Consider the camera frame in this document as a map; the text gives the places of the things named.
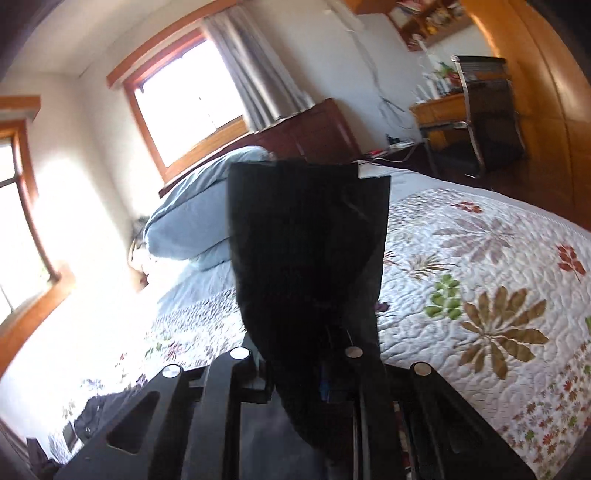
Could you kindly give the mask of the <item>black pants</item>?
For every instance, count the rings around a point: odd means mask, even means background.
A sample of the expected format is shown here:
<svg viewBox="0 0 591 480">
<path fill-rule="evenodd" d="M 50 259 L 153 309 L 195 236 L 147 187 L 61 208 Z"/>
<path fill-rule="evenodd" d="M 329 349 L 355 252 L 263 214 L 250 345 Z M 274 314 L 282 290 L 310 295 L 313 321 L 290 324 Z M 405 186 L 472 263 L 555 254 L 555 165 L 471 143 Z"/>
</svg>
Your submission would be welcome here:
<svg viewBox="0 0 591 480">
<path fill-rule="evenodd" d="M 356 165 L 244 162 L 228 174 L 230 255 L 249 337 L 298 434 L 329 458 L 353 449 L 349 400 L 380 364 L 391 180 Z M 362 352 L 360 367 L 346 352 Z"/>
</svg>

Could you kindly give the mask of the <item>light blue bed sheet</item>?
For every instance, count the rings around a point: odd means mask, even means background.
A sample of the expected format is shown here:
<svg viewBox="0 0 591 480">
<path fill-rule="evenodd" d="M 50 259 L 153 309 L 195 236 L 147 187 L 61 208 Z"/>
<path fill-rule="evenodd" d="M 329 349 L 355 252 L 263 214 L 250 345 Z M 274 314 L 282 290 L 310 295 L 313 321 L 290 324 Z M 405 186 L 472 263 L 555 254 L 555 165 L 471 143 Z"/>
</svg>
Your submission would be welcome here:
<svg viewBox="0 0 591 480">
<path fill-rule="evenodd" d="M 506 195 L 480 189 L 471 186 L 456 184 L 453 182 L 438 180 L 427 175 L 416 173 L 406 169 L 390 166 L 362 163 L 359 167 L 361 178 L 390 176 L 392 202 L 399 202 L 402 199 L 425 190 L 443 188 L 454 190 L 469 195 L 476 195 L 495 199 L 512 206 L 523 208 L 552 220 L 565 223 L 580 233 L 587 240 L 590 239 L 590 231 L 556 215 L 526 202 L 510 198 Z M 158 313 L 168 314 L 174 310 L 184 308 L 202 298 L 214 296 L 224 289 L 233 286 L 233 277 L 228 262 L 221 263 L 204 272 L 198 271 L 192 263 L 188 263 L 182 272 L 177 276 L 175 283 L 169 283 L 169 287 L 163 292 L 157 302 Z"/>
</svg>

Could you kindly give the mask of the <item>floral quilted bedspread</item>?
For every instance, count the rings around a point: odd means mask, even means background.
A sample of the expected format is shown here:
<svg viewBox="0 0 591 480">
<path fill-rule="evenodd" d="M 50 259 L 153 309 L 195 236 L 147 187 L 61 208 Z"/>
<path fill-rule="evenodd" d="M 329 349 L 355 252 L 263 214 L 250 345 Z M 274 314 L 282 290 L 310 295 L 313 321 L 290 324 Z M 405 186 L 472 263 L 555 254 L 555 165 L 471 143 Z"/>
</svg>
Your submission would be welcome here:
<svg viewBox="0 0 591 480">
<path fill-rule="evenodd" d="M 245 327 L 236 290 L 221 301 Z M 434 367 L 532 479 L 589 477 L 590 241 L 572 227 L 449 190 L 389 201 L 376 318 L 380 363 Z M 259 355 L 270 400 L 242 406 L 238 479 L 332 479 Z"/>
</svg>

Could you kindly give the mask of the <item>light blue pillow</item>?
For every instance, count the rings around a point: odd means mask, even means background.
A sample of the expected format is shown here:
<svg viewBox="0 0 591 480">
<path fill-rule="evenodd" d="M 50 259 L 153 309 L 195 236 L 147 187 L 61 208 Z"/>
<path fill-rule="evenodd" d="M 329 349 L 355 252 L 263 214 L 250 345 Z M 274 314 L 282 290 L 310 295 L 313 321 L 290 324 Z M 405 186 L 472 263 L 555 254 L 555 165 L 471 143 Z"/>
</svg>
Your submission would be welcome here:
<svg viewBox="0 0 591 480">
<path fill-rule="evenodd" d="M 160 259 L 189 260 L 200 271 L 230 260 L 228 173 L 235 163 L 266 162 L 273 154 L 260 146 L 230 151 L 181 180 L 149 217 L 142 241 Z"/>
</svg>

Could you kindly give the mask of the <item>wooden side window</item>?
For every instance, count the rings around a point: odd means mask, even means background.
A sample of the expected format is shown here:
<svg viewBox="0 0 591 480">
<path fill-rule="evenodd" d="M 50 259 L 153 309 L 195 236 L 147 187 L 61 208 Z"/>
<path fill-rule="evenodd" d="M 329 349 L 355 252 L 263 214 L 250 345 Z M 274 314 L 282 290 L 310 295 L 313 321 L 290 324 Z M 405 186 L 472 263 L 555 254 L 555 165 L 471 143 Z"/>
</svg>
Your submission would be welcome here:
<svg viewBox="0 0 591 480">
<path fill-rule="evenodd" d="M 38 95 L 1 97 L 1 371 L 70 294 L 74 277 L 51 258 L 35 218 L 37 183 L 28 126 Z"/>
</svg>

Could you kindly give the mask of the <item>dark wooden headboard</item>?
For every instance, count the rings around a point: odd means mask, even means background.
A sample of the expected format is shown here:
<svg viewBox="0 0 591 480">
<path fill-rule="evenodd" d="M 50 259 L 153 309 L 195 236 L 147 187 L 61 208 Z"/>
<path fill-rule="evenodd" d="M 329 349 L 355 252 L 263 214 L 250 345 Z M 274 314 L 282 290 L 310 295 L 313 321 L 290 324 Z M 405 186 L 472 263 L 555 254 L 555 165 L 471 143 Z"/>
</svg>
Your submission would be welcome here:
<svg viewBox="0 0 591 480">
<path fill-rule="evenodd" d="M 313 164 L 346 164 L 362 157 L 349 123 L 335 99 L 328 98 L 270 128 L 249 133 L 184 167 L 158 191 L 162 199 L 195 169 L 228 152 L 245 146 L 260 146 L 278 160 L 304 158 Z"/>
</svg>

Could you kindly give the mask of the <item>wooden desk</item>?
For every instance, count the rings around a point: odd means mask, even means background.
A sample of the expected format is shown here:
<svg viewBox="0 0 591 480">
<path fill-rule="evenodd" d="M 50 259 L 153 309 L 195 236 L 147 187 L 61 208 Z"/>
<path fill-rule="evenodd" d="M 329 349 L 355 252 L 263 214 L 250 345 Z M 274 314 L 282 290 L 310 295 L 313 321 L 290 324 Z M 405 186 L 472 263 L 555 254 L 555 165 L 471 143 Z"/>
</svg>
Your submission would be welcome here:
<svg viewBox="0 0 591 480">
<path fill-rule="evenodd" d="M 439 100 L 413 104 L 410 106 L 410 111 L 419 127 L 447 121 L 465 121 L 465 97 L 462 93 L 448 95 Z M 440 151 L 454 143 L 468 140 L 467 130 L 434 131 L 429 134 L 430 145 L 434 151 Z"/>
</svg>

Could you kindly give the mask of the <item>black metal chair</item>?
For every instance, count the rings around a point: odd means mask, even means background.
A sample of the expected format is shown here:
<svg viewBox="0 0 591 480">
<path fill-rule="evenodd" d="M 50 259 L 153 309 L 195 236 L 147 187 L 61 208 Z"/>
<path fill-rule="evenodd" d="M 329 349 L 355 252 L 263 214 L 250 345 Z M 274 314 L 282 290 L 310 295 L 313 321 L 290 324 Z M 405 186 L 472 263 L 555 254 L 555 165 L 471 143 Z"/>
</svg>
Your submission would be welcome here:
<svg viewBox="0 0 591 480">
<path fill-rule="evenodd" d="M 482 179 L 521 161 L 525 146 L 518 125 L 507 60 L 491 56 L 454 56 L 466 120 L 447 121 L 419 127 L 427 158 L 435 175 L 449 169 L 473 179 Z M 467 130 L 468 141 L 440 151 L 431 148 L 434 131 Z"/>
</svg>

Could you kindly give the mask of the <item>grey curtain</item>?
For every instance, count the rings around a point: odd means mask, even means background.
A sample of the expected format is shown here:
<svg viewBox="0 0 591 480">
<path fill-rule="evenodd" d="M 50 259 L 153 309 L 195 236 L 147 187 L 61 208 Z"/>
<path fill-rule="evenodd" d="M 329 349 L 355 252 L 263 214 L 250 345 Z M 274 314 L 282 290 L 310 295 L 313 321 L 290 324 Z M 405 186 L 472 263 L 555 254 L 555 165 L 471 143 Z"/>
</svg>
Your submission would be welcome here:
<svg viewBox="0 0 591 480">
<path fill-rule="evenodd" d="M 315 106 L 245 7 L 232 6 L 205 17 L 202 29 L 235 82 L 250 130 L 269 128 Z"/>
</svg>

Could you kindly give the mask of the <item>wooden window frame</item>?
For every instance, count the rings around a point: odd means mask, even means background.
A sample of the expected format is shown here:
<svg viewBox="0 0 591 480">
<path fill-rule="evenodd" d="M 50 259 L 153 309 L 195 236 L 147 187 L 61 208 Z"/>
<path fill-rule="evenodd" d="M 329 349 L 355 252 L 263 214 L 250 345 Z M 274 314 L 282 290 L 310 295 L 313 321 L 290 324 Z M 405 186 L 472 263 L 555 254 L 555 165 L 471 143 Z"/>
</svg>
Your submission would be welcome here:
<svg viewBox="0 0 591 480">
<path fill-rule="evenodd" d="M 107 75 L 125 94 L 155 167 L 168 183 L 249 128 L 221 54 L 200 25 L 235 6 L 211 1 L 164 27 Z"/>
</svg>

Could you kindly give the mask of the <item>wooden wall shelf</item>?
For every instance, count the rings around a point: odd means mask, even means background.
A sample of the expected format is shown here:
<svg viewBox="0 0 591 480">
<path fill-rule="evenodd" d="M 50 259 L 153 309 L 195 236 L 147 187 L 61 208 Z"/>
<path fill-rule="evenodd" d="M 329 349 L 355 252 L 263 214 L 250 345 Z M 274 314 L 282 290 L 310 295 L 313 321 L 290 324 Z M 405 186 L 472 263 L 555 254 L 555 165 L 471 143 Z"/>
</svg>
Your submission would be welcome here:
<svg viewBox="0 0 591 480">
<path fill-rule="evenodd" d="M 460 1 L 346 0 L 359 15 L 385 14 L 411 52 L 419 52 L 473 24 Z"/>
</svg>

